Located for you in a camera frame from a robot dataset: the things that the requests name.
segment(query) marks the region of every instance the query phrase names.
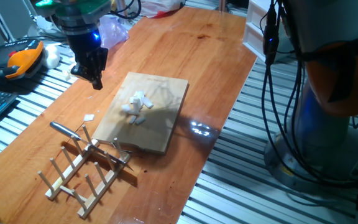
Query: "white block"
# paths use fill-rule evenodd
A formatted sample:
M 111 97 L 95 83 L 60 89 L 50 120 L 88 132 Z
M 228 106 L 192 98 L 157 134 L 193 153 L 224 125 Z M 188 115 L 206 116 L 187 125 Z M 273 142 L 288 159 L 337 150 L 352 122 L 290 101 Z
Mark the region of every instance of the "white block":
M 122 105 L 121 108 L 125 113 L 128 113 L 131 111 L 131 107 L 128 104 Z
M 131 120 L 129 121 L 129 124 L 133 124 L 136 120 L 136 116 L 132 115 Z
M 143 98 L 144 97 L 144 91 L 143 90 L 136 91 L 134 96 L 138 96 L 139 98 Z
M 134 110 L 128 111 L 127 114 L 129 114 L 129 115 L 136 115 L 136 116 L 137 116 L 137 115 L 140 115 L 139 111 L 134 111 Z
M 86 114 L 84 116 L 84 121 L 93 121 L 94 114 Z
M 139 111 L 142 107 L 142 103 L 138 97 L 134 98 L 134 111 Z
M 154 106 L 154 104 L 147 97 L 143 98 L 143 103 L 148 109 L 151 109 Z
M 142 124 L 145 120 L 146 120 L 146 118 L 143 117 L 143 116 L 141 116 L 140 118 L 137 118 L 137 119 L 135 120 L 135 124 L 140 125 L 140 124 Z

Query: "wooden cutting board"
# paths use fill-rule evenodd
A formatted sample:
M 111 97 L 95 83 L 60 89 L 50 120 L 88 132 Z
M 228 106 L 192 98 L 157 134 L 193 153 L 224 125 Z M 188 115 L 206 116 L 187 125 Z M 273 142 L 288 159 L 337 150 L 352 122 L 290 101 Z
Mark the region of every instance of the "wooden cutting board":
M 187 86 L 188 80 L 129 72 L 93 138 L 109 143 L 117 137 L 123 144 L 165 154 Z M 133 108 L 129 97 L 140 90 L 144 91 L 154 107 L 148 109 L 143 106 L 140 115 L 146 120 L 142 124 L 129 124 L 131 116 L 126 115 L 121 106 L 129 104 Z

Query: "wooden peg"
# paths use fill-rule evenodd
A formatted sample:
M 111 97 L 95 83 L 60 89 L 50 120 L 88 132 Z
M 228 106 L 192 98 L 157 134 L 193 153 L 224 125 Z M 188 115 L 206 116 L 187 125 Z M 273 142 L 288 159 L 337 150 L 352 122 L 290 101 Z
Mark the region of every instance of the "wooden peg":
M 95 162 L 94 165 L 96 166 L 96 169 L 98 170 L 100 178 L 102 178 L 103 183 L 107 184 L 106 178 L 104 178 L 104 175 L 102 173 L 102 170 L 100 169 L 98 162 Z
M 111 162 L 111 157 L 110 154 L 108 152 L 104 152 L 104 156 L 106 156 L 107 161 L 109 162 L 109 165 L 111 167 L 111 170 L 114 170 L 114 164 Z
M 93 187 L 92 181 L 91 181 L 90 177 L 87 174 L 85 174 L 85 179 L 86 179 L 89 187 L 91 188 L 93 196 L 95 196 L 95 197 L 98 196 L 98 194 L 96 193 L 96 191 L 95 191 L 95 189 Z
M 66 194 L 68 194 L 68 195 L 74 197 L 73 192 L 71 192 L 71 190 L 68 189 L 68 188 L 65 187 L 65 186 L 62 186 L 62 185 L 61 185 L 61 186 L 60 186 L 60 190 L 62 190 L 62 192 L 65 192 Z M 80 196 L 80 199 L 81 199 L 83 202 L 86 202 L 86 200 L 87 200 L 87 198 L 82 197 L 82 196 Z
M 90 144 L 92 144 L 92 139 L 90 134 L 88 133 L 88 130 L 86 129 L 85 124 L 82 125 L 82 129 L 84 129 L 85 136 Z
M 75 147 L 77 147 L 78 153 L 79 153 L 80 155 L 82 155 L 83 152 L 82 152 L 82 150 L 81 150 L 80 145 L 78 144 L 77 139 L 76 139 L 74 136 L 71 136 L 71 139 L 73 140 Z
M 118 138 L 114 138 L 114 139 L 112 140 L 112 142 L 114 143 L 116 149 L 118 150 L 120 159 L 125 158 L 125 154 L 124 154 L 124 152 L 122 151 L 121 146 L 119 145 Z
M 63 151 L 63 153 L 65 154 L 65 156 L 66 156 L 68 162 L 70 163 L 71 167 L 74 169 L 74 167 L 75 167 L 75 166 L 74 166 L 74 163 L 73 163 L 73 161 L 71 160 L 70 156 L 68 155 L 67 150 L 66 150 L 66 148 L 65 148 L 64 146 L 62 146 L 62 151 Z
M 78 203 L 80 203 L 80 205 L 82 206 L 82 208 L 84 208 L 84 211 L 86 210 L 86 206 L 84 204 L 84 202 L 81 200 L 81 197 L 77 194 L 77 192 L 75 192 L 75 190 L 71 190 L 71 192 L 73 193 L 74 197 L 77 199 Z
M 47 178 L 43 175 L 43 173 L 41 171 L 38 171 L 38 175 L 41 177 L 41 179 L 45 182 L 45 184 L 49 187 L 50 191 L 53 192 L 55 191 L 52 187 L 52 185 L 50 185 L 50 182 L 47 180 Z
M 52 165 L 55 167 L 57 173 L 59 174 L 59 176 L 62 178 L 62 180 L 65 180 L 65 176 L 63 175 L 62 171 L 60 170 L 59 166 L 57 166 L 57 163 L 55 162 L 55 160 L 53 158 L 50 158 L 50 162 L 52 163 Z

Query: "red object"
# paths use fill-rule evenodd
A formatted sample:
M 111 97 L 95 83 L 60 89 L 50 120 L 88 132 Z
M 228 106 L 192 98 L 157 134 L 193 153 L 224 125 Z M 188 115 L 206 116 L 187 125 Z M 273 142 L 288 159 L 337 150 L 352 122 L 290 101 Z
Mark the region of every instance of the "red object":
M 17 51 L 14 50 L 14 51 L 12 51 L 11 53 L 9 53 L 8 56 L 9 56 L 9 57 L 12 57 L 12 56 L 13 56 L 14 54 L 16 54 L 16 53 L 17 53 Z

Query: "white object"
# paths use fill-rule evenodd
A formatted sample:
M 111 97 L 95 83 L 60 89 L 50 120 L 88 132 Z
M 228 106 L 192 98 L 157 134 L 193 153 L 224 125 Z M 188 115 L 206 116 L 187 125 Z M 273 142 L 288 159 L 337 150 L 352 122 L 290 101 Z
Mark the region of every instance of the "white object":
M 127 114 L 129 115 L 140 115 L 139 111 L 135 111 L 135 110 L 130 110 L 127 112 Z
M 48 52 L 48 54 L 54 54 L 60 58 L 60 51 L 55 45 L 48 45 L 45 47 L 45 50 Z
M 134 96 L 137 96 L 141 99 L 144 97 L 144 91 L 143 90 L 136 91 Z
M 60 52 L 54 45 L 48 45 L 45 48 L 44 66 L 53 69 L 56 68 L 60 61 Z
M 64 76 L 65 76 L 65 80 L 66 80 L 66 81 L 70 80 L 70 78 L 71 78 L 71 69 L 72 69 L 76 64 L 77 64 L 77 63 L 72 63 L 72 64 L 68 67 L 67 71 L 66 71 L 66 70 L 63 71 L 63 74 L 64 74 Z
M 57 57 L 55 54 L 48 54 L 48 56 L 44 60 L 44 66 L 53 69 L 56 68 L 59 64 L 60 57 Z
M 151 109 L 153 108 L 154 104 L 147 98 L 147 97 L 144 97 L 143 98 L 143 104 L 148 108 L 148 109 Z
M 84 121 L 93 121 L 94 114 L 86 114 L 84 116 Z
M 136 120 L 136 116 L 132 115 L 131 120 L 129 121 L 129 124 L 133 124 Z
M 142 124 L 145 120 L 146 120 L 146 118 L 143 117 L 143 116 L 141 116 L 140 118 L 137 118 L 137 119 L 135 120 L 135 124 L 140 125 L 140 124 Z
M 264 36 L 259 27 L 259 22 L 264 15 L 266 15 L 270 6 L 270 0 L 251 0 L 248 5 L 248 15 L 246 29 L 244 31 L 244 38 L 242 43 L 252 51 L 258 58 L 265 61 L 266 57 L 263 50 L 263 41 Z M 278 12 L 278 5 L 275 6 L 276 12 Z M 265 29 L 266 26 L 266 17 L 262 20 L 262 29 Z M 278 43 L 278 51 L 280 52 L 289 52 L 293 50 L 290 39 L 287 37 L 284 25 L 281 23 L 278 30 L 278 38 L 280 39 Z M 277 53 L 275 57 L 275 62 L 282 58 L 289 56 L 290 54 L 280 54 Z
M 128 113 L 131 111 L 131 107 L 128 104 L 122 105 L 121 108 L 125 113 Z
M 134 111 L 139 111 L 142 107 L 142 103 L 140 102 L 140 99 L 138 97 L 134 98 Z

